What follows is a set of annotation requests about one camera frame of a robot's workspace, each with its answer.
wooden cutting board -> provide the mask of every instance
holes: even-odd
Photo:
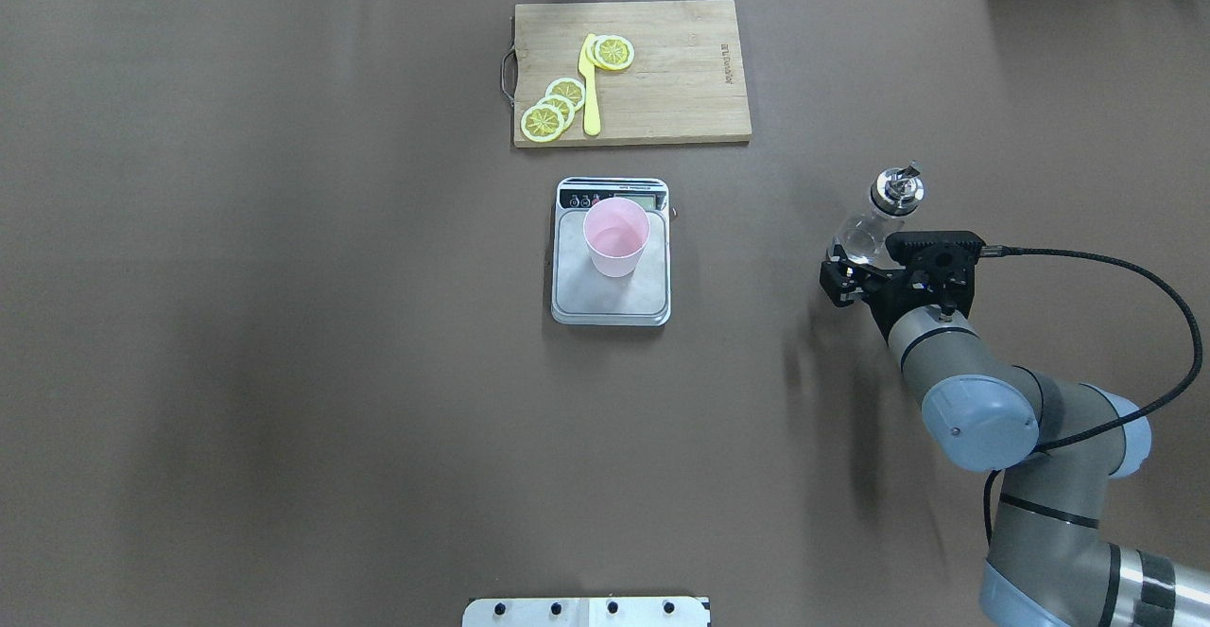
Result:
[[[634,63],[597,70],[600,136],[584,136],[583,110],[558,140],[532,143],[520,119],[559,76],[576,76],[589,33],[627,36]],[[518,148],[745,143],[748,85],[734,1],[523,4],[514,18]]]

pink object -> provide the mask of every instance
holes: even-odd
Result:
[[[584,240],[593,265],[605,277],[634,272],[651,236],[651,222],[643,206],[627,197],[597,201],[584,217]]]

yellow knife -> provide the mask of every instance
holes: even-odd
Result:
[[[597,107],[597,65],[588,57],[593,41],[597,41],[597,35],[589,33],[584,45],[580,46],[580,74],[584,76],[584,136],[600,136],[601,132],[601,113]]]

metal weighing platform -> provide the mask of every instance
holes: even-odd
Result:
[[[639,266],[626,277],[593,268],[584,242],[588,208],[609,197],[630,197],[651,218]],[[668,186],[661,179],[566,178],[554,197],[551,314],[563,324],[659,327],[672,314]]]

